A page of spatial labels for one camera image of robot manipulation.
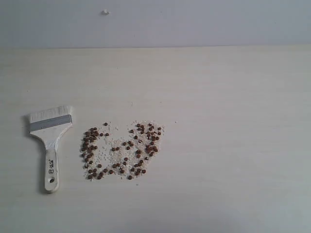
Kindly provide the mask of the brown and white grain pile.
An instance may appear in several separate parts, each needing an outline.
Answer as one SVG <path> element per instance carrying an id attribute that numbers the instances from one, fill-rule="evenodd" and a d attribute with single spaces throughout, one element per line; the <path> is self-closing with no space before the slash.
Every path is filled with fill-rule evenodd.
<path id="1" fill-rule="evenodd" d="M 118 175 L 133 180 L 146 174 L 159 154 L 164 126 L 154 121 L 134 121 L 122 136 L 111 122 L 91 127 L 83 133 L 80 153 L 86 180 Z"/>

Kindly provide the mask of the white paint brush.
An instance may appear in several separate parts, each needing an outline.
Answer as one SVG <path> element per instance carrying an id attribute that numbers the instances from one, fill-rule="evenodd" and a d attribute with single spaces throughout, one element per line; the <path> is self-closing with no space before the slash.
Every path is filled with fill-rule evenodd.
<path id="1" fill-rule="evenodd" d="M 72 106 L 62 105 L 27 115 L 30 135 L 45 147 L 44 189 L 48 194 L 56 192 L 60 185 L 58 144 L 73 126 L 72 113 Z"/>

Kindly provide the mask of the small white wall fixture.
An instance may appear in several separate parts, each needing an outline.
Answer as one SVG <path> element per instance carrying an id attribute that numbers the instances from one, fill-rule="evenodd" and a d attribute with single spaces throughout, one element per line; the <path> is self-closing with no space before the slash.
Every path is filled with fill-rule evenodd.
<path id="1" fill-rule="evenodd" d="M 102 15 L 109 15 L 109 14 L 110 14 L 110 12 L 107 9 L 104 9 L 102 11 Z"/>

